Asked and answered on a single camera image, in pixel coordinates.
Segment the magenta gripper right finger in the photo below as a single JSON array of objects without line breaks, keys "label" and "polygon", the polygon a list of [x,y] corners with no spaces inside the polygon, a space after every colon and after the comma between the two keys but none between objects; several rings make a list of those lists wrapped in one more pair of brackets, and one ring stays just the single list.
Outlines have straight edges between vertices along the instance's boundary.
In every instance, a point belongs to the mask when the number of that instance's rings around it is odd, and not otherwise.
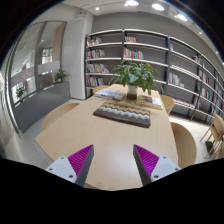
[{"label": "magenta gripper right finger", "polygon": [[143,185],[148,185],[180,170],[180,167],[170,158],[159,157],[138,145],[133,146],[133,156]]}]

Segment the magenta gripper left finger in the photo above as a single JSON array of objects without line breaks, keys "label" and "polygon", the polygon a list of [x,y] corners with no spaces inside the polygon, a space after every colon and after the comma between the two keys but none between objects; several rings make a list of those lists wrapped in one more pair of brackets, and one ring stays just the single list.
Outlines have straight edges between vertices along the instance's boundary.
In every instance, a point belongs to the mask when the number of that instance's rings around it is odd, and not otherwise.
[{"label": "magenta gripper left finger", "polygon": [[89,145],[69,157],[60,156],[46,168],[46,171],[83,187],[93,156],[94,146]]}]

